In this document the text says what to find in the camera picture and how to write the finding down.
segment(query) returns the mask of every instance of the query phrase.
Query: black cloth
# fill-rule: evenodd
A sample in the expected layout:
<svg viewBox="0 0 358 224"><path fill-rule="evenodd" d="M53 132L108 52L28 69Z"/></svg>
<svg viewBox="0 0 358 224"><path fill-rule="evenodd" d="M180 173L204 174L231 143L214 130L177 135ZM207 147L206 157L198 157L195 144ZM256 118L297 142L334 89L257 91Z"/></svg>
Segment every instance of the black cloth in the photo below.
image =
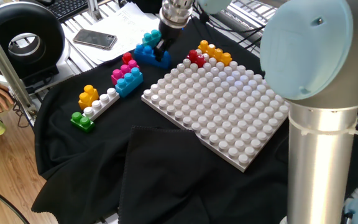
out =
<svg viewBox="0 0 358 224"><path fill-rule="evenodd" d="M196 192L207 168L205 162L213 156L206 152L193 131L133 127L119 204L120 224L209 223Z"/></svg>
<svg viewBox="0 0 358 224"><path fill-rule="evenodd" d="M208 35L201 24L197 25L198 29L190 23L177 43L170 49L173 65L180 63L189 50L197 48L202 39L207 39L211 43L216 43L225 52L231 53L233 59L240 65L245 65L247 69L260 73L260 62L256 56L241 49L235 42L219 32L210 29L211 35ZM204 36L203 38L200 37L198 31ZM145 64L140 64L140 70L144 74L143 84L107 109L96 120L96 127L92 132L86 134L71 125L71 114L80 111L78 95L83 92L83 87L93 85L98 89L99 94L105 93L108 88L112 87L110 77L112 71L121 65L120 58L104 63L98 68L53 87L45 97L38 113L34 133L38 172L47 182L33 204L33 211L51 212L59 223L64 224L89 224L113 212L119 206L119 199L122 195L122 177L131 127L178 129L140 100L145 89L150 88L151 84L169 73L169 70ZM137 136L139 137L139 135L133 136L132 140L137 141ZM278 223L286 214L288 166L276 158L276 151L278 147L280 147L279 152L288 151L288 145L282 144L287 137L288 121L283 123L244 173L209 149L202 147L203 151L200 154L205 158L205 163L203 163L200 178L197 179L194 174L188 173L188 170L179 170L180 172L176 173L188 175L188 177L181 177L183 183L178 186L183 187L184 194L180 194L182 192L179 191L176 195L183 200L172 202L170 205L172 209L168 215L166 212L148 213L147 215L151 217L145 217L145 220L150 220L150 223L172 223L170 222L172 217L177 215L179 221L186 223L180 219L183 218L181 214L185 214L188 220L191 220L191 217L200 219L208 217L207 223ZM184 138L184 136L172 136L169 142L163 142L160 145L190 141ZM199 144L193 145L195 150L200 150ZM154 154L158 155L162 150L169 149L158 147L154 150ZM188 155L185 152L187 150L180 154L180 151L176 150L177 164L185 164L189 156L194 161L194 157L197 156L197 154ZM158 179L147 178L147 175L151 175L153 171L153 169L145 170L144 176L137 170L130 172L126 180L131 179L132 182L126 184L125 189L132 187L134 189L128 191L136 194L144 190L144 185L159 186L158 182L156 183ZM143 181L134 184L137 178ZM358 137L354 142L347 194L357 186ZM187 199L189 198L187 193L191 194L191 192L187 192L186 189L197 194L193 194L194 197L190 197L191 200ZM131 210L132 207L133 211L138 212L140 208L147 208L144 206L147 200L131 201L139 203L139 206L133 208L133 204L127 203L124 208L129 207L128 209Z"/></svg>

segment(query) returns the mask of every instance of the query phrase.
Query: paper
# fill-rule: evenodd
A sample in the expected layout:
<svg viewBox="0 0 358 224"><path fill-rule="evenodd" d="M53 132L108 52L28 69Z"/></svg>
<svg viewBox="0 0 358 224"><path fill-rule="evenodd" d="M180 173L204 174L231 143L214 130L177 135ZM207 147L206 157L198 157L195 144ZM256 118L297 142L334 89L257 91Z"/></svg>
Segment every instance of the paper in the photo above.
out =
<svg viewBox="0 0 358 224"><path fill-rule="evenodd" d="M136 4L130 2L117 11L115 15L109 16L88 28L96 32L117 36L117 42L111 50L81 44L75 44L75 47L99 65L135 49L136 45L142 42L146 32L158 29L159 22L160 20L157 17L147 16Z"/></svg>

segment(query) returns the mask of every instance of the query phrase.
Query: building block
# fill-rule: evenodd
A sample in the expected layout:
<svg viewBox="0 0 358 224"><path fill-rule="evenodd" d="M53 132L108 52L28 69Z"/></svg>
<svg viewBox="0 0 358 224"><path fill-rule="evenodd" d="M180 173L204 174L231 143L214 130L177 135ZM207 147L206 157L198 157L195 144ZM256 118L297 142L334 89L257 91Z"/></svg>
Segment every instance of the building block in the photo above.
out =
<svg viewBox="0 0 358 224"><path fill-rule="evenodd" d="M142 82L143 74L139 71L138 68L133 68L131 73L125 74L124 78L120 78L117 81L116 91L119 93L120 97L124 98Z"/></svg>
<svg viewBox="0 0 358 224"><path fill-rule="evenodd" d="M133 59L133 58L132 58L132 54L129 53L129 52L125 53L125 54L122 56L122 62L124 63L124 65L128 65L128 62L129 62L130 60L132 60L132 59Z"/></svg>
<svg viewBox="0 0 358 224"><path fill-rule="evenodd" d="M200 45L198 46L198 49L200 49L203 52L203 54L206 54L208 50L208 41L202 40L200 42Z"/></svg>
<svg viewBox="0 0 358 224"><path fill-rule="evenodd" d="M98 94L98 90L93 88L93 86L91 85L86 85L84 87L84 91L85 93L89 94L89 96L91 97L91 103L97 99L99 99L99 94Z"/></svg>
<svg viewBox="0 0 358 224"><path fill-rule="evenodd" d="M122 62L124 63L124 65L128 65L130 69L137 67L139 68L139 66L137 65L137 62L132 58L132 54L127 52L122 56Z"/></svg>
<svg viewBox="0 0 358 224"><path fill-rule="evenodd" d="M84 109L83 116L86 116L91 121L94 121L118 99L119 94L117 93L116 89L109 88L107 90L107 94L100 95L100 100L93 101L92 107L87 107Z"/></svg>
<svg viewBox="0 0 358 224"><path fill-rule="evenodd" d="M222 49L216 49L215 45L208 44L206 40L200 42L198 49L200 49L203 54L208 54L210 58L215 58L217 62L222 62L224 66L229 66L232 61L229 53L224 53Z"/></svg>
<svg viewBox="0 0 358 224"><path fill-rule="evenodd" d="M89 118L82 116L80 112L75 112L71 116L71 123L80 130L89 133L94 128L94 123Z"/></svg>
<svg viewBox="0 0 358 224"><path fill-rule="evenodd" d="M87 93L81 93L80 94L80 100L78 101L78 104L81 108L81 110L85 109L86 107L92 105L91 97Z"/></svg>
<svg viewBox="0 0 358 224"><path fill-rule="evenodd" d="M184 59L145 90L142 101L178 127L193 130L206 147L244 172L286 120L290 105L261 75L237 62L222 67L216 61L211 57L192 72Z"/></svg>
<svg viewBox="0 0 358 224"><path fill-rule="evenodd" d="M92 102L99 99L98 90L91 85L84 87L84 92L80 94L80 100L78 104L81 110L92 105Z"/></svg>
<svg viewBox="0 0 358 224"><path fill-rule="evenodd" d="M161 32L153 30L152 33L145 33L142 39L143 46L151 46L154 48L161 40Z"/></svg>
<svg viewBox="0 0 358 224"><path fill-rule="evenodd" d="M189 59L191 63L196 63L199 68L202 68L206 63L204 55L198 54L196 50L191 50L187 55L187 59Z"/></svg>
<svg viewBox="0 0 358 224"><path fill-rule="evenodd" d="M137 62L133 59L128 62L128 66L130 69L133 69L133 68L140 69L140 67L137 65Z"/></svg>
<svg viewBox="0 0 358 224"><path fill-rule="evenodd" d="M198 67L199 67L199 68L202 68L205 63L206 63L206 60L205 60L205 58L204 58L204 55L197 55L196 64L198 65Z"/></svg>
<svg viewBox="0 0 358 224"><path fill-rule="evenodd" d="M189 54L187 55L187 59L189 59L192 63L196 63L197 61L197 51L190 50Z"/></svg>
<svg viewBox="0 0 358 224"><path fill-rule="evenodd" d="M164 69L168 69L171 66L171 55L168 52L165 52L161 62L158 62L155 60L154 51L151 46L143 47L142 44L136 46L135 59L138 62L148 63Z"/></svg>
<svg viewBox="0 0 358 224"><path fill-rule="evenodd" d="M230 62L232 61L231 55L229 53L222 54L222 60L224 66L229 66Z"/></svg>
<svg viewBox="0 0 358 224"><path fill-rule="evenodd" d="M131 72L129 65L121 65L121 69L115 69L112 71L111 81L113 85L117 85L117 81L120 78L124 78L124 75Z"/></svg>

